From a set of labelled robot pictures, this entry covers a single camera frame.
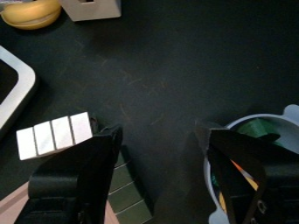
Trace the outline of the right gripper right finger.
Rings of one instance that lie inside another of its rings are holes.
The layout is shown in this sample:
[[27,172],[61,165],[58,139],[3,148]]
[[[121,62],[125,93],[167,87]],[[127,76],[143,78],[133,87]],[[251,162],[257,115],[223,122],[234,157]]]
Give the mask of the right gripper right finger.
[[299,224],[299,155],[223,128],[197,128],[230,224]]

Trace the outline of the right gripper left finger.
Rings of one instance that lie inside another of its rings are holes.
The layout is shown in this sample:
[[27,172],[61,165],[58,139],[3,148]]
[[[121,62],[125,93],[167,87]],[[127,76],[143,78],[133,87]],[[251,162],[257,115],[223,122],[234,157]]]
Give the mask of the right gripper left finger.
[[118,125],[39,166],[15,224],[105,224],[122,141],[123,128]]

